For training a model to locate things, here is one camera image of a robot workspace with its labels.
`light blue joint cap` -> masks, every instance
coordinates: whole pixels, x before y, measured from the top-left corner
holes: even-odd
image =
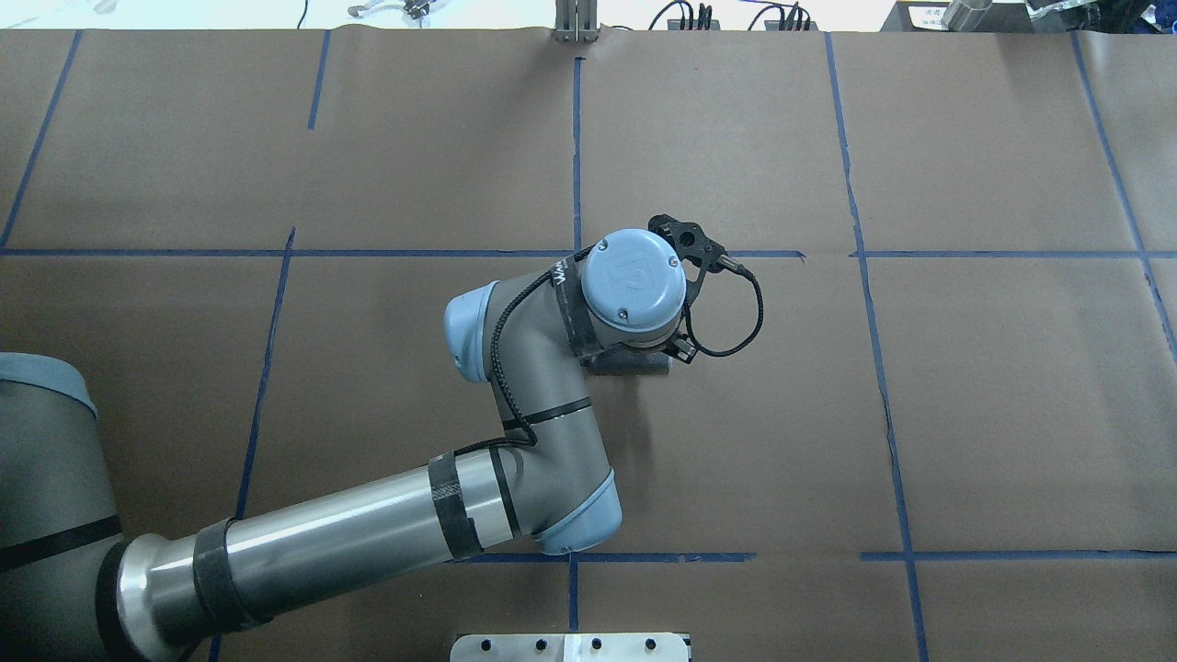
[[[613,470],[584,503],[564,519],[536,534],[536,544],[548,556],[584,551],[596,547],[621,527],[621,502],[617,498]]]
[[[674,249],[636,227],[618,230],[597,244],[581,283],[593,313],[631,333],[674,322],[686,299],[686,272]]]
[[[486,305],[498,280],[450,299],[445,306],[445,342],[458,372],[467,382],[486,382],[483,364],[483,329],[486,326]]]
[[[56,391],[89,408],[98,418],[98,408],[89,399],[81,372],[68,363],[40,355],[0,352],[0,382],[18,382]]]

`blue tape line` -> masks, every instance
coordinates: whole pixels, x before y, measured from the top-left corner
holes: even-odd
[[[581,554],[581,563],[744,563],[756,558],[750,551],[719,552],[597,552]]]
[[[546,554],[484,554],[465,561],[450,561],[450,563],[564,563],[565,556],[548,556]]]
[[[559,250],[384,250],[384,249],[304,249],[294,251],[300,258],[563,258],[568,251]]]
[[[12,229],[16,224],[16,214],[20,213],[20,205],[25,201],[25,191],[28,188],[28,181],[33,177],[33,167],[36,165],[36,157],[41,153],[41,145],[45,144],[45,134],[49,131],[49,121],[53,120],[53,112],[58,108],[58,101],[61,99],[61,91],[66,86],[66,79],[69,77],[69,67],[73,66],[74,55],[78,54],[78,45],[81,42],[81,31],[74,31],[73,44],[69,45],[69,53],[66,55],[66,61],[61,65],[61,74],[58,75],[58,85],[53,88],[53,97],[49,98],[49,107],[45,110],[45,119],[41,120],[41,130],[36,132],[36,140],[33,141],[33,151],[28,154],[28,163],[25,164],[25,174],[20,178],[20,185],[16,186],[16,196],[12,200],[12,208],[8,210],[8,221],[5,223],[4,234],[0,234],[0,250],[4,250],[8,245],[8,237],[12,236]]]
[[[274,358],[274,338],[278,335],[278,316],[282,312],[282,297],[286,294],[286,277],[291,270],[291,247],[294,245],[294,229],[286,238],[282,269],[278,276],[278,293],[274,294],[274,312],[270,317],[270,333],[266,336],[266,356],[261,362],[261,379],[258,382],[258,399],[253,403],[253,422],[250,424],[250,444],[245,449],[245,464],[241,466],[241,485],[237,492],[235,517],[245,517],[246,498],[250,495],[250,478],[253,475],[253,458],[258,451],[258,435],[261,431],[261,403],[266,398],[266,386],[270,384],[270,368]]]
[[[314,131],[314,124],[319,119],[319,95],[322,93],[322,74],[327,71],[327,52],[331,49],[331,31],[322,31],[322,51],[319,52],[319,74],[314,78],[314,97],[311,98],[311,119],[306,121],[306,127]]]
[[[220,658],[220,635],[213,637],[208,646],[208,662],[217,662]]]
[[[1099,106],[1096,97],[1091,92],[1091,80],[1088,78],[1088,66],[1083,62],[1083,48],[1079,45],[1079,34],[1071,33],[1071,48],[1075,51],[1075,65],[1079,69],[1079,80],[1083,81],[1083,93],[1088,97],[1088,106],[1091,107],[1091,117],[1096,123],[1096,133],[1099,134],[1099,144],[1103,146],[1104,157],[1108,159],[1108,167],[1111,170],[1112,181],[1116,184],[1116,194],[1119,196],[1121,207],[1128,217],[1128,227],[1132,232],[1132,243],[1136,244],[1136,253],[1141,258],[1141,266],[1144,269],[1144,279],[1149,284],[1149,292],[1152,294],[1152,305],[1157,309],[1161,318],[1161,327],[1164,330],[1165,340],[1169,343],[1169,355],[1177,364],[1177,338],[1173,337],[1173,327],[1169,322],[1169,312],[1165,311],[1165,302],[1161,298],[1157,289],[1157,279],[1152,274],[1152,264],[1149,263],[1149,254],[1144,250],[1144,239],[1141,237],[1141,227],[1136,223],[1136,214],[1132,213],[1132,205],[1128,201],[1128,192],[1124,190],[1124,179],[1119,174],[1119,166],[1116,165],[1116,155],[1112,154],[1111,143],[1108,141],[1108,132],[1104,130],[1103,117],[1099,114]]]
[[[846,139],[846,121],[842,108],[842,90],[838,87],[838,67],[833,55],[833,39],[825,33],[825,55],[830,66],[830,88],[833,93],[833,112],[838,123],[838,141],[842,146],[842,168],[846,179],[846,198],[850,201],[850,216],[855,220],[855,246],[858,250],[858,271],[863,280],[863,299],[866,303],[866,324],[871,335],[871,350],[875,352],[875,377],[878,380],[879,395],[883,397],[883,412],[886,417],[886,441],[891,450],[891,484],[895,489],[896,511],[899,517],[899,535],[903,539],[903,551],[911,554],[911,528],[907,523],[907,499],[903,490],[903,472],[899,469],[899,448],[895,438],[895,421],[891,416],[891,396],[887,392],[886,371],[883,368],[883,345],[879,342],[878,322],[875,316],[875,299],[871,297],[870,272],[866,266],[866,246],[863,238],[863,225],[858,213],[858,201],[850,180],[850,143]],[[927,638],[924,635],[924,609],[919,598],[919,581],[916,576],[916,563],[907,558],[904,563],[907,571],[907,595],[911,600],[911,617],[916,629],[916,647],[920,662],[927,662]]]
[[[273,258],[282,257],[278,250],[250,249],[6,249],[4,257],[33,258]]]
[[[295,258],[563,258],[568,251],[295,249]],[[280,258],[274,249],[6,249],[0,257]]]
[[[990,551],[867,551],[859,555],[866,563],[896,563],[907,558],[917,562],[944,561],[1177,561],[1177,551],[1145,549],[1024,549]]]
[[[1136,259],[1132,251],[864,251],[866,258]],[[850,253],[857,258],[858,251]]]
[[[580,630],[580,564],[579,555],[568,555],[568,631]]]
[[[572,60],[572,245],[579,251],[580,232],[580,65],[584,58]]]
[[[750,251],[727,251],[733,258],[797,258],[805,259],[805,253],[800,251],[767,251],[767,250],[750,250]]]
[[[753,558],[756,558],[756,552],[751,551],[601,551],[577,554],[578,563],[744,563]],[[546,554],[484,554],[453,563],[564,563],[564,556],[547,556]]]

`black wire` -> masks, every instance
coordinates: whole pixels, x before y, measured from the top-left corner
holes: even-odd
[[[760,20],[760,16],[763,16],[765,12],[771,12],[772,9],[777,9],[778,12],[780,12],[780,21],[778,22],[778,25],[784,24],[785,22],[784,5],[769,5],[767,7],[757,12],[754,16],[752,16],[752,22],[747,24],[747,32],[752,32],[752,28],[756,27],[756,21]]]
[[[758,5],[759,4],[767,5],[767,7],[757,12],[756,16],[752,19],[752,22],[747,24],[747,32],[751,32],[752,28],[756,27],[756,21],[760,20],[760,16],[763,16],[765,12],[772,9],[777,9],[778,12],[780,12],[780,20],[777,21],[777,29],[785,29],[785,22],[791,21],[793,16],[796,16],[798,26],[802,25],[802,21],[805,21],[805,24],[810,22],[809,9],[802,7],[800,5],[786,5],[782,2],[759,2],[759,0],[746,0],[746,1],[757,2]],[[785,9],[790,9],[789,18],[785,16]]]
[[[671,2],[669,2],[665,7],[663,7],[660,12],[658,12],[657,14],[654,14],[654,20],[650,21],[650,27],[647,27],[646,29],[653,29],[654,26],[658,25],[658,19],[660,19],[661,15],[665,14],[666,12],[669,12],[670,8],[673,7],[674,5],[679,6],[679,11],[680,12],[683,11],[683,6],[686,6],[686,12],[690,15],[690,20],[687,20],[687,25],[694,25],[694,7],[692,7],[691,4],[687,2],[686,0],[671,0]],[[684,19],[679,19],[679,28],[684,28],[685,27],[685,26],[683,26],[683,22],[681,22]]]
[[[716,350],[709,350],[707,347],[703,346],[703,343],[700,343],[699,339],[694,336],[694,327],[691,326],[691,306],[683,306],[683,318],[686,320],[686,336],[691,339],[691,343],[694,344],[696,349],[698,349],[700,352],[707,356],[712,356],[716,358],[732,356],[733,353],[746,347],[749,343],[754,340],[756,336],[760,332],[760,326],[764,326],[764,294],[760,292],[760,284],[756,280],[756,276],[753,276],[752,272],[745,269],[744,266],[740,266],[739,271],[737,271],[736,273],[746,278],[747,282],[752,284],[752,289],[756,290],[756,327],[752,329],[752,332],[747,335],[747,338],[740,340],[740,343],[734,347],[724,351],[716,351]]]
[[[594,247],[596,244],[586,249],[583,249],[580,252],[572,256],[572,260],[580,262],[585,259],[586,257],[588,257],[588,253],[591,253]],[[468,446],[464,446],[455,450],[454,451],[455,456],[493,446],[501,446],[501,445],[534,446],[538,443],[539,439],[536,437],[536,431],[532,430],[531,423],[527,421],[527,417],[523,415],[523,410],[519,409],[519,403],[516,402],[514,393],[511,391],[511,385],[507,384],[507,377],[503,370],[503,357],[499,355],[499,340],[501,340],[503,338],[503,329],[507,325],[507,319],[511,317],[511,313],[514,312],[514,310],[519,307],[519,304],[521,304],[524,299],[530,297],[532,292],[539,290],[539,287],[544,283],[547,283],[551,279],[552,279],[552,272],[545,271],[538,278],[532,280],[526,287],[520,290],[519,293],[516,294],[516,298],[511,299],[511,303],[508,303],[506,307],[503,309],[503,315],[499,316],[498,323],[494,324],[494,332],[491,335],[491,372],[492,376],[494,377],[494,385],[498,386],[499,393],[503,395],[503,402],[507,405],[507,409],[511,410],[511,416],[514,418],[514,422],[519,425],[519,428],[523,429],[524,435],[526,435],[527,438],[517,439],[514,437],[496,437],[493,439],[484,439],[481,442],[477,442],[470,444]]]

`black tape band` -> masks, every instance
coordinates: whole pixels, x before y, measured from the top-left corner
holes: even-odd
[[[122,541],[107,550],[99,565],[98,584],[94,587],[98,634],[102,637],[102,648],[111,662],[147,662],[131,646],[127,633],[122,630],[122,622],[119,621],[119,567],[122,564],[122,554],[129,545],[131,541]]]
[[[36,563],[121,532],[122,524],[119,524],[119,516],[112,515],[73,529],[9,545],[0,549],[0,572]]]
[[[538,425],[545,421],[559,418],[560,416],[567,416],[574,411],[580,411],[581,409],[587,409],[590,406],[592,406],[592,400],[585,397],[570,403],[564,403],[559,406],[553,406],[552,409],[545,409],[544,411],[528,413],[527,416],[524,416],[524,418],[527,419],[527,423],[531,423],[532,425]],[[519,422],[516,419],[503,422],[504,432],[510,432],[511,430],[518,430],[519,428],[523,428],[523,425],[520,425]]]
[[[499,449],[491,449],[491,466],[494,468],[494,479],[499,483],[499,497],[503,498],[503,510],[507,514],[507,524],[511,527],[511,536],[519,537],[519,515],[514,511],[514,501],[511,498],[511,488],[507,485],[507,472],[503,470],[503,457]]]
[[[576,260],[564,258],[550,271],[556,302],[560,304],[560,318],[568,333],[568,346],[577,358],[592,356],[601,350],[597,330],[592,325],[592,313],[580,287],[580,273]]]
[[[270,622],[270,618],[254,618],[241,604],[233,585],[228,549],[225,547],[225,535],[233,522],[230,517],[201,529],[192,550],[192,580],[197,585],[197,597],[205,616],[222,633],[239,633]]]
[[[450,556],[464,561],[483,554],[474,521],[466,515],[466,502],[461,498],[461,484],[458,483],[458,462],[453,452],[431,459],[428,474],[433,509],[441,523],[441,535],[450,547]]]

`coiled black cable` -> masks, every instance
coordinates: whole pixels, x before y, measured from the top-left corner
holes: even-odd
[[[749,333],[746,338],[740,340],[740,343],[734,347],[730,350],[717,351],[703,346],[703,343],[700,343],[699,338],[696,337],[694,335],[694,327],[691,325],[691,306],[683,306],[683,318],[686,322],[686,336],[687,338],[691,339],[691,343],[694,344],[696,349],[698,349],[700,352],[707,356],[712,356],[716,358],[732,356],[733,353],[746,347],[752,340],[754,340],[757,335],[760,333],[760,327],[764,326],[764,294],[760,292],[760,283],[757,282],[756,276],[751,271],[749,271],[744,265],[739,265],[739,267],[736,269],[736,273],[747,279],[747,282],[752,284],[752,290],[756,291],[756,326],[752,329],[752,332]]]

